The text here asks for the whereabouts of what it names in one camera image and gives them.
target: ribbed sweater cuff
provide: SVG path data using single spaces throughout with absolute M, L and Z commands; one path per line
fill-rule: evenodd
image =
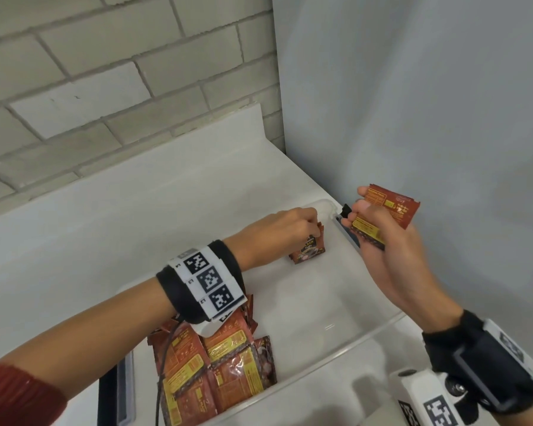
M 47 426 L 66 406 L 56 387 L 17 367 L 0 365 L 0 426 Z

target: concrete block wall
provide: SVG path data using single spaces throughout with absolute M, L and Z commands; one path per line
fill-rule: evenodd
M 0 0 L 0 214 L 260 102 L 271 0 Z

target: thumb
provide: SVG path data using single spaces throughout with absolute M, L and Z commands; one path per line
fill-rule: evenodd
M 386 243 L 403 233 L 401 226 L 397 224 L 389 211 L 383 206 L 370 204 L 365 200 L 358 200 L 352 206 L 352 210 L 357 212 L 363 219 L 377 226 Z

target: gray wall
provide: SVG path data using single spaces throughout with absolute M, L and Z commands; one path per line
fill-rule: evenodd
M 422 201 L 434 270 L 533 355 L 533 0 L 273 0 L 289 157 Z

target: person's right hand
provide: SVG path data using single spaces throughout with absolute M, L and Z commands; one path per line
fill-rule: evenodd
M 365 196 L 367 188 L 359 187 L 357 193 Z M 415 227 L 409 224 L 403 230 L 387 209 L 365 200 L 354 203 L 352 210 L 341 221 L 344 226 L 351 228 L 359 215 L 377 226 L 385 241 L 381 251 L 356 235 L 367 270 L 383 294 L 427 333 L 458 325 L 463 309 L 444 293 L 428 268 Z

